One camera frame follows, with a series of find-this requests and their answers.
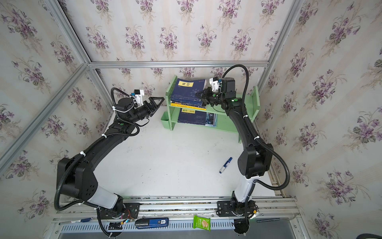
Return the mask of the sci-fi cover magazine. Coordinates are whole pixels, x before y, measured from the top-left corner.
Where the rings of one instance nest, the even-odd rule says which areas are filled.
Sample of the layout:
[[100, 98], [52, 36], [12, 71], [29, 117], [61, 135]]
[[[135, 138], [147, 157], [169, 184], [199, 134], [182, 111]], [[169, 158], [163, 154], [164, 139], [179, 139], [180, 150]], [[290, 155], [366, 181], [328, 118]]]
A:
[[208, 127], [216, 127], [217, 126], [217, 114], [206, 113], [206, 124]]

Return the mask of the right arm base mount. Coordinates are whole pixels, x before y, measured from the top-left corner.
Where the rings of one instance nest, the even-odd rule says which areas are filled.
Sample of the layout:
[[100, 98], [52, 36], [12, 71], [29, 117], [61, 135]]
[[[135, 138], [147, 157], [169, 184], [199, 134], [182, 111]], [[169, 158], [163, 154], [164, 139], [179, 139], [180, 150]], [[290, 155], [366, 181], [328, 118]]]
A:
[[249, 217], [258, 213], [258, 206], [256, 202], [250, 200], [245, 203], [231, 202], [231, 201], [218, 201], [217, 202], [217, 216], [218, 217], [241, 217], [244, 216], [244, 212]]

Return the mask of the dark blue thick book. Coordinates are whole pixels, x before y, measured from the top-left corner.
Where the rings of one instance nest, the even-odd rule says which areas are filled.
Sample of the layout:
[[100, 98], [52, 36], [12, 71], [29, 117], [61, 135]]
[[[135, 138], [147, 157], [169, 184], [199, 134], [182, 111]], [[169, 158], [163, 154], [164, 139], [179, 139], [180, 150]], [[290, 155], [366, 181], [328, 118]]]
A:
[[190, 109], [181, 109], [178, 123], [188, 123], [196, 125], [206, 125], [207, 113]]

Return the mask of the blue book yellow label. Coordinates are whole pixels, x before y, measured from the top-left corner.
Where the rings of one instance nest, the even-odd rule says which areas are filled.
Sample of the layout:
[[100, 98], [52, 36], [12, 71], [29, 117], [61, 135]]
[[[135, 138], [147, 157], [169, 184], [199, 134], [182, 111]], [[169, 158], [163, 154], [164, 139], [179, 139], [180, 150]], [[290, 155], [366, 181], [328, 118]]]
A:
[[192, 105], [192, 106], [197, 106], [197, 107], [201, 107], [201, 106], [205, 106], [206, 105], [200, 99], [183, 99], [183, 98], [178, 98], [178, 97], [171, 97], [170, 101], [171, 102], [175, 102], [175, 103], [180, 103], [180, 104], [183, 104], [183, 105]]

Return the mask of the black cover book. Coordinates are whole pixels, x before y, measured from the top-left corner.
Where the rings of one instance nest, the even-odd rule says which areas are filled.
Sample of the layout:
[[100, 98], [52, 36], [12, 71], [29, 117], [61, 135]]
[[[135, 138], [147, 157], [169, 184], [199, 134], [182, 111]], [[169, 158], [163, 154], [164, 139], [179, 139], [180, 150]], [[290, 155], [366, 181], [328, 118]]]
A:
[[206, 110], [206, 106], [196, 106], [196, 105], [190, 105], [190, 104], [183, 104], [183, 103], [178, 103], [178, 102], [171, 102], [170, 105], [172, 107], [181, 107], [181, 108], [189, 108], [189, 109], [201, 109], [201, 110]]

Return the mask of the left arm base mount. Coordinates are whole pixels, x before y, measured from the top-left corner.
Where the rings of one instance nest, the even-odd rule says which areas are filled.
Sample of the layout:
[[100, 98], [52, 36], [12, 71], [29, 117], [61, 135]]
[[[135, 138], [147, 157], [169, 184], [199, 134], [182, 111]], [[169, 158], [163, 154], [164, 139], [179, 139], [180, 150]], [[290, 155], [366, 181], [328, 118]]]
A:
[[113, 209], [99, 208], [101, 220], [130, 220], [137, 219], [140, 203], [119, 203]]

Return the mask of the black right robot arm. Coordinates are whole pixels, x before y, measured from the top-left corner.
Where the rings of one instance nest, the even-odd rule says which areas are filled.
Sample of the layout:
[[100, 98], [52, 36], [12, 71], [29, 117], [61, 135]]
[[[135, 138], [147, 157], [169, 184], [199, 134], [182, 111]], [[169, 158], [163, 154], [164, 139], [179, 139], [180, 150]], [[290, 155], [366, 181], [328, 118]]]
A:
[[[226, 75], [235, 68], [244, 70], [246, 82], [243, 96], [237, 97], [235, 79]], [[243, 152], [238, 158], [238, 169], [243, 181], [233, 191], [232, 207], [243, 208], [249, 204], [251, 195], [257, 184], [272, 190], [285, 189], [290, 183], [290, 170], [284, 159], [277, 154], [271, 144], [266, 144], [255, 130], [245, 105], [246, 91], [249, 85], [249, 71], [242, 64], [236, 64], [226, 70], [222, 78], [214, 77], [210, 86], [196, 93], [196, 97], [210, 106], [221, 106], [225, 114], [232, 120], [243, 145]], [[285, 180], [280, 186], [271, 186], [260, 180], [270, 168], [272, 158], [275, 157], [283, 166]]]

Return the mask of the yellow cartoon cover book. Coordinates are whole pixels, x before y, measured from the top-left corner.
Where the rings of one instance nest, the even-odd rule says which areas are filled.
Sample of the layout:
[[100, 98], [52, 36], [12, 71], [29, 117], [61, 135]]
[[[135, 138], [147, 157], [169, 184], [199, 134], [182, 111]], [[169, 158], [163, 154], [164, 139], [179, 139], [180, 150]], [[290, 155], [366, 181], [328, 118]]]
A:
[[188, 105], [181, 105], [181, 104], [170, 104], [171, 107], [177, 107], [177, 108], [185, 108], [185, 109], [191, 109], [195, 111], [204, 111], [206, 112], [206, 108], [199, 108], [199, 107], [194, 107], [194, 106], [188, 106]]

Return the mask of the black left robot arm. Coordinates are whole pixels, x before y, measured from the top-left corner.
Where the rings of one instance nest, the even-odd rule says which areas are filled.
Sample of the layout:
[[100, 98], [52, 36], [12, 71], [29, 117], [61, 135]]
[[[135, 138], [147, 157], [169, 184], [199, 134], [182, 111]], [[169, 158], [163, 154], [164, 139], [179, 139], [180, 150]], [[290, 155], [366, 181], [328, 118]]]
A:
[[152, 117], [163, 97], [149, 97], [139, 101], [140, 91], [128, 94], [113, 87], [110, 90], [115, 117], [107, 130], [88, 148], [72, 158], [64, 157], [57, 165], [57, 184], [54, 198], [56, 211], [64, 211], [76, 204], [85, 204], [96, 210], [105, 210], [119, 218], [125, 212], [122, 196], [99, 186], [95, 169], [100, 162], [119, 144], [129, 137], [137, 136], [142, 125], [138, 121]]

